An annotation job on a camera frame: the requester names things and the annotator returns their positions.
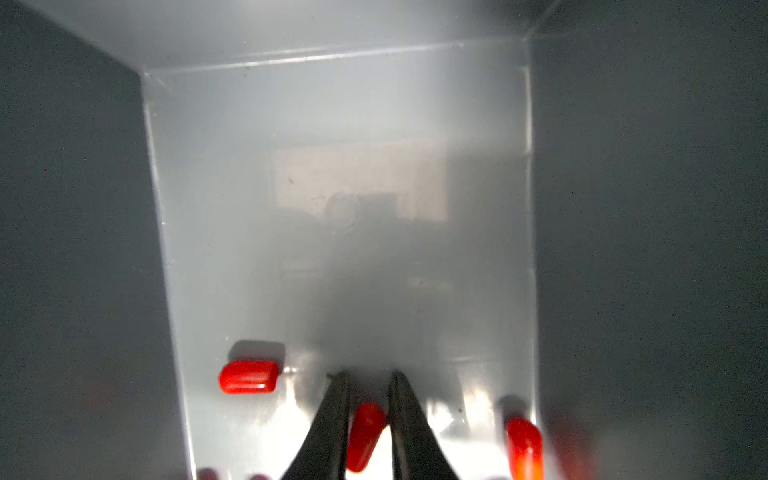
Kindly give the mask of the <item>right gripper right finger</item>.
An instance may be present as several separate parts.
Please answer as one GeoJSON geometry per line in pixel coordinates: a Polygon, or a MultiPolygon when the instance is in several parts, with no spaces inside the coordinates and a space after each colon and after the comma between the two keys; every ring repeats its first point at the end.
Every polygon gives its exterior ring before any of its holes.
{"type": "Polygon", "coordinates": [[[452,479],[458,476],[445,458],[407,377],[392,373],[388,386],[393,478],[452,479]]]}

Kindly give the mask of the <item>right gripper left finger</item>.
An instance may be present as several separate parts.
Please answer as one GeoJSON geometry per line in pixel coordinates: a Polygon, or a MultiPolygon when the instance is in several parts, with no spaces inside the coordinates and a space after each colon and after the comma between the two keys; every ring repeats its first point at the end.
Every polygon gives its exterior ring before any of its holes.
{"type": "Polygon", "coordinates": [[[330,377],[319,409],[282,479],[344,479],[350,419],[350,374],[330,377]]]}

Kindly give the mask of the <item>grey plastic parts bin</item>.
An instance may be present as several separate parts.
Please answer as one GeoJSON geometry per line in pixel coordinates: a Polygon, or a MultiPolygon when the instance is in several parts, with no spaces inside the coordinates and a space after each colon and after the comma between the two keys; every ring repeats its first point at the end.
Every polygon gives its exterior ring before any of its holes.
{"type": "Polygon", "coordinates": [[[5,1],[1,475],[767,475],[763,1],[5,1]],[[227,395],[236,360],[274,392],[227,395]]]}

